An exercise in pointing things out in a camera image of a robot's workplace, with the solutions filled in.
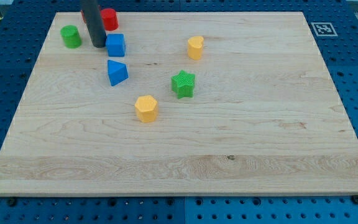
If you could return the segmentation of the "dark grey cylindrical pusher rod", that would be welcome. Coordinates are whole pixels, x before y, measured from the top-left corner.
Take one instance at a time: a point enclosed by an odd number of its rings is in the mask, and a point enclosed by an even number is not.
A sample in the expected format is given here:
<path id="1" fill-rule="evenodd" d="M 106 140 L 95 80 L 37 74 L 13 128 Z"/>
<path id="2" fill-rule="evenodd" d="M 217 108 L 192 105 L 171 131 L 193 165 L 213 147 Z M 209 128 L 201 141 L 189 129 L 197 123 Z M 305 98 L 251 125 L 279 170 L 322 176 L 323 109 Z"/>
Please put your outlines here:
<path id="1" fill-rule="evenodd" d="M 106 32 L 97 0 L 80 0 L 80 7 L 88 28 L 91 42 L 96 48 L 106 46 Z"/>

